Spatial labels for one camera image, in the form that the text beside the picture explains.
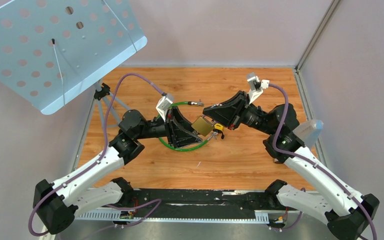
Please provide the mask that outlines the brass padlock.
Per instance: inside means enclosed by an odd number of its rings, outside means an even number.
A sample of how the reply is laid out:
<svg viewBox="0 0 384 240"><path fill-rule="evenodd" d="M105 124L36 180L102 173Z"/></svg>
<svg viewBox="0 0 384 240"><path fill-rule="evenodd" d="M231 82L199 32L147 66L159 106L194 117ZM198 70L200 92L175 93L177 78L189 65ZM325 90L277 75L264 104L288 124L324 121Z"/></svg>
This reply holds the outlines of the brass padlock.
<svg viewBox="0 0 384 240"><path fill-rule="evenodd" d="M204 115L199 116L192 124L191 127L202 136L207 136L214 129L214 123L206 118Z"/></svg>

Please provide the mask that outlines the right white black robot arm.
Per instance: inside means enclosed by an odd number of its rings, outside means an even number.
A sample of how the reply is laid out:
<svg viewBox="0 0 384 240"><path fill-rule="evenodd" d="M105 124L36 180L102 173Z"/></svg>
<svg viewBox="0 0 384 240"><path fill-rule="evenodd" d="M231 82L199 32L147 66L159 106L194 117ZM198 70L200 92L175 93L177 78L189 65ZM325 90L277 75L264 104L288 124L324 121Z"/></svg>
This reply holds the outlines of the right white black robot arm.
<svg viewBox="0 0 384 240"><path fill-rule="evenodd" d="M267 134L263 141L267 153L318 191L318 196L314 196L283 180L275 180L265 195L270 208L283 205L310 215L324 223L339 240L361 239L363 231L374 226L379 199L355 190L317 159L294 133L299 121L292 104L280 104L266 112L252 104L246 92L239 91L227 101L205 107L203 114L230 130L246 125Z"/></svg>

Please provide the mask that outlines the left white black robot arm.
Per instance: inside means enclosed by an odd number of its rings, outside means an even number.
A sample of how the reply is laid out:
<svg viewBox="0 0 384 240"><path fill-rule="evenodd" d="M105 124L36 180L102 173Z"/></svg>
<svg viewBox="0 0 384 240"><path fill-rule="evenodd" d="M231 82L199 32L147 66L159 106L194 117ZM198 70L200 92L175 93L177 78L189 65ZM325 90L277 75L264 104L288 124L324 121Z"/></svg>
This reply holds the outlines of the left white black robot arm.
<svg viewBox="0 0 384 240"><path fill-rule="evenodd" d="M116 137L103 150L77 170L48 182L43 179L35 186L32 215L37 215L47 233L56 235L65 230L75 217L100 206L118 203L122 207L133 201L128 183L116 179L101 188L89 189L107 174L124 167L143 150L141 139L166 137L173 148L202 143L192 123L172 106L165 117L147 120L138 110L124 113Z"/></svg>

